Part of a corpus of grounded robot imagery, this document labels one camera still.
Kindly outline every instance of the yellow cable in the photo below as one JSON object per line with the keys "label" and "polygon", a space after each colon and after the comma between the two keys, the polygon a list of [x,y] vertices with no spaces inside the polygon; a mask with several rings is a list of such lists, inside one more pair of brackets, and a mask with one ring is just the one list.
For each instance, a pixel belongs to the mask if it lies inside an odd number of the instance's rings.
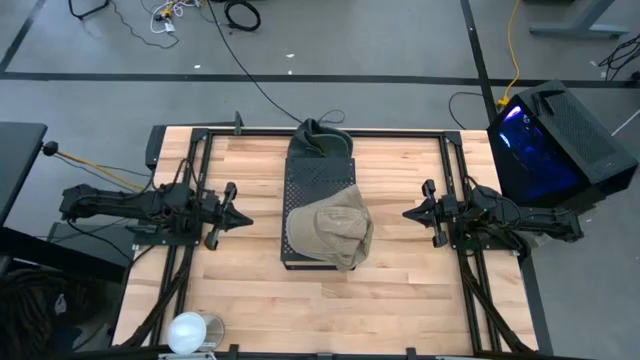
{"label": "yellow cable", "polygon": [[75,162],[80,163],[80,164],[84,164],[84,165],[87,165],[87,166],[91,166],[92,168],[94,168],[94,169],[96,169],[96,170],[98,170],[98,171],[102,172],[103,174],[105,174],[105,175],[107,175],[107,176],[110,176],[110,177],[112,177],[113,179],[118,180],[118,181],[120,181],[121,183],[126,184],[126,185],[129,185],[129,186],[131,186],[131,187],[133,187],[133,188],[135,188],[135,189],[138,189],[138,190],[142,190],[142,189],[144,189],[144,186],[140,186],[140,185],[138,185],[138,184],[136,184],[136,183],[133,183],[133,182],[131,182],[131,181],[129,181],[129,180],[127,180],[127,179],[125,179],[125,178],[121,177],[121,176],[118,176],[118,175],[116,175],[116,174],[112,173],[111,171],[109,171],[109,170],[107,170],[107,169],[105,169],[105,168],[101,167],[100,165],[95,164],[95,163],[92,163],[92,162],[91,162],[91,161],[89,161],[89,160],[82,159],[82,158],[78,158],[78,157],[75,157],[75,156],[73,156],[73,155],[71,155],[71,154],[64,153],[64,152],[62,152],[62,151],[58,151],[58,152],[57,152],[57,154],[58,154],[58,155],[60,155],[60,156],[62,156],[62,157],[64,157],[64,158],[67,158],[67,159],[69,159],[69,160],[71,160],[71,161],[75,161]]}
{"label": "yellow cable", "polygon": [[513,19],[516,17],[516,12],[518,11],[518,5],[520,5],[520,0],[516,0],[516,6],[513,7],[513,11],[511,12],[511,18],[509,19],[509,27],[507,28],[507,43],[509,44],[509,52],[511,53],[511,61],[513,62],[513,66],[516,68],[516,77],[513,78],[507,89],[504,91],[504,96],[502,99],[498,100],[498,106],[505,107],[509,103],[509,91],[511,91],[511,87],[513,84],[520,79],[520,67],[518,67],[518,61],[516,60],[516,54],[513,52],[513,45],[511,44],[511,25],[513,24]]}

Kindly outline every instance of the dark green cloth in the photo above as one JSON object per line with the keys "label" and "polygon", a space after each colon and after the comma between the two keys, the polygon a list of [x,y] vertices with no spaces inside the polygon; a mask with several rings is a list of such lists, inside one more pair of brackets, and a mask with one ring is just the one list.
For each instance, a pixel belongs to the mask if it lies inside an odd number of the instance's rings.
{"label": "dark green cloth", "polygon": [[351,158],[353,140],[346,132],[307,119],[291,138],[290,158]]}

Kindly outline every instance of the black desk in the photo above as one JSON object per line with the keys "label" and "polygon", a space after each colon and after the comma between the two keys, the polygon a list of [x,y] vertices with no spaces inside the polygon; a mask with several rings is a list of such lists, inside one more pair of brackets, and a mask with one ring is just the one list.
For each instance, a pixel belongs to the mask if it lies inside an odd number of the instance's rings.
{"label": "black desk", "polygon": [[12,258],[17,258],[72,274],[120,283],[127,270],[125,266],[4,227],[40,152],[46,131],[44,124],[0,122],[0,274],[4,274]]}
{"label": "black desk", "polygon": [[44,124],[0,123],[0,226],[31,171],[46,132]]}

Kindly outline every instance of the black floor line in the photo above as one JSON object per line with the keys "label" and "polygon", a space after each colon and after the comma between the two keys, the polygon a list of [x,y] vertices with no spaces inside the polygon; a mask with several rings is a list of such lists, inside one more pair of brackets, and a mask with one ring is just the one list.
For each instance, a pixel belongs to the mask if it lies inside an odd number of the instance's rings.
{"label": "black floor line", "polygon": [[482,56],[482,47],[480,46],[480,40],[478,39],[478,32],[476,31],[475,20],[473,19],[473,12],[471,11],[471,5],[469,0],[460,0],[460,6],[462,7],[462,14],[464,15],[464,22],[467,28],[467,34],[469,35],[469,43],[471,45],[471,52],[473,54],[473,61],[476,64],[476,70],[478,71],[478,79],[480,81],[480,90],[484,97],[484,106],[487,110],[487,116],[489,117],[489,123],[493,122],[498,117],[496,111],[495,101],[493,99],[493,93],[491,92],[491,85],[489,84],[489,75],[487,74],[487,67],[484,64],[484,57]]}
{"label": "black floor line", "polygon": [[27,36],[29,29],[31,29],[31,25],[33,25],[34,21],[36,20],[36,17],[38,17],[38,14],[40,13],[40,10],[42,10],[42,7],[44,6],[45,1],[46,0],[38,0],[36,4],[33,6],[33,8],[31,9],[31,12],[29,13],[29,17],[27,17],[27,20],[24,21],[24,23],[22,24],[22,27],[20,28],[20,31],[18,31],[18,34],[13,39],[13,42],[11,42],[11,45],[9,46],[7,51],[5,51],[4,53],[4,57],[0,62],[0,73],[4,73],[9,67],[11,60],[13,60],[13,57],[18,52],[18,49],[20,48],[22,41]]}
{"label": "black floor line", "polygon": [[[251,75],[260,83],[334,83],[334,84],[417,84],[481,86],[476,78],[402,76],[402,75]],[[95,81],[95,82],[251,82],[242,74],[95,74],[95,73],[0,73],[0,80]],[[532,87],[548,80],[521,79],[514,87]],[[488,79],[490,86],[507,86],[511,79]],[[628,81],[563,80],[569,88],[640,89],[640,83]]]}

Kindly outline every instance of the perforated metal plate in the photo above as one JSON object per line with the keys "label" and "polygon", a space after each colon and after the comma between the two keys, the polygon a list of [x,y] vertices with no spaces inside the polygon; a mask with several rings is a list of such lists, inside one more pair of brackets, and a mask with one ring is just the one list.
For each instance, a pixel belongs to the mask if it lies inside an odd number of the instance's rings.
{"label": "perforated metal plate", "polygon": [[573,104],[572,97],[552,96],[547,101],[555,111],[555,115],[549,116],[549,119],[587,163],[594,164],[615,152],[611,145],[602,141],[591,122],[580,113]]}
{"label": "perforated metal plate", "polygon": [[280,260],[316,261],[296,253],[287,239],[286,223],[291,210],[326,199],[356,183],[354,159],[288,158],[285,165]]}

